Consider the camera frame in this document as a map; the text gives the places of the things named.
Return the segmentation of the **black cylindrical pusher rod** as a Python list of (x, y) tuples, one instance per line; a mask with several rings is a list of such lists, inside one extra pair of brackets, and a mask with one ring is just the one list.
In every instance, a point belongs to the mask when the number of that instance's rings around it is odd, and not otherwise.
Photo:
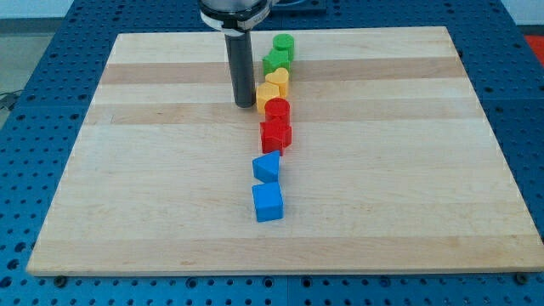
[(235, 104), (240, 108), (251, 108), (256, 103), (251, 32), (226, 35), (225, 43)]

